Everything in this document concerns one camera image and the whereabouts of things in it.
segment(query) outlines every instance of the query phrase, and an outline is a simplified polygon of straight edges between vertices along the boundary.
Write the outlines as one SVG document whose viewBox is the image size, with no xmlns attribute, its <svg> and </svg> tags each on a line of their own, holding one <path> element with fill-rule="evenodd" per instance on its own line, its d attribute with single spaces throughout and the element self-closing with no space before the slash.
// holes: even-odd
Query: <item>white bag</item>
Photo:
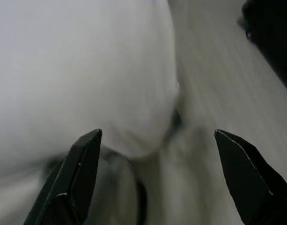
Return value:
<svg viewBox="0 0 287 225">
<path fill-rule="evenodd" d="M 0 0 L 0 174 L 95 128 L 129 157 L 156 150 L 177 96 L 166 0 Z"/>
</svg>

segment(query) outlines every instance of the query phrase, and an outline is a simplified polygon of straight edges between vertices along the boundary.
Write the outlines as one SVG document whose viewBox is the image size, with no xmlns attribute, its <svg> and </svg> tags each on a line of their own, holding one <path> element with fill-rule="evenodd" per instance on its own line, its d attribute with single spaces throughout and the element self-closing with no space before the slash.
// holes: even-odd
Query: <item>black object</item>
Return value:
<svg viewBox="0 0 287 225">
<path fill-rule="evenodd" d="M 246 225 L 287 225 L 287 183 L 255 146 L 223 130 L 215 131 L 223 173 Z"/>
<path fill-rule="evenodd" d="M 81 225 L 96 182 L 102 131 L 75 142 L 48 177 L 24 225 Z"/>
<path fill-rule="evenodd" d="M 287 0 L 248 0 L 242 8 L 246 36 L 287 87 Z"/>
</svg>

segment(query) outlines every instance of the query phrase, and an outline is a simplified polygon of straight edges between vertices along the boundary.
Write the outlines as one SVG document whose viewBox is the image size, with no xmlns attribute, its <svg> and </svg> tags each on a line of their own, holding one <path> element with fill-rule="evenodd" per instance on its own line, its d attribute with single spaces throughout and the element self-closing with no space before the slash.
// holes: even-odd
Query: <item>white cloth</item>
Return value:
<svg viewBox="0 0 287 225">
<path fill-rule="evenodd" d="M 95 128 L 112 149 L 145 156 L 177 92 L 166 0 L 0 0 L 0 172 Z"/>
</svg>

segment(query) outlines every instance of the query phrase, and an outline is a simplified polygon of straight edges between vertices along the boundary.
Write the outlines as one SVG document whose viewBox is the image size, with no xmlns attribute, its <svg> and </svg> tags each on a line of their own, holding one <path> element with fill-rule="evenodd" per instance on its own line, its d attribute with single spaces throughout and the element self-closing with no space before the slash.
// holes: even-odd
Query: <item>gray floor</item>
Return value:
<svg viewBox="0 0 287 225">
<path fill-rule="evenodd" d="M 244 0 L 171 0 L 185 127 L 137 162 L 148 225 L 243 224 L 229 195 L 213 132 L 256 145 L 287 181 L 287 90 L 237 24 Z"/>
</svg>

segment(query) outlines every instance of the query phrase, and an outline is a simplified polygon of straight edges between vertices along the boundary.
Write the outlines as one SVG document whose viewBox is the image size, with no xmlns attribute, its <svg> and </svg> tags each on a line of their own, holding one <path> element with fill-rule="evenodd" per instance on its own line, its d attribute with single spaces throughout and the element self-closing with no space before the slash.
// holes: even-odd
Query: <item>white fabric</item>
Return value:
<svg viewBox="0 0 287 225">
<path fill-rule="evenodd" d="M 166 0 L 0 0 L 0 175 L 95 128 L 145 156 L 177 91 Z"/>
</svg>

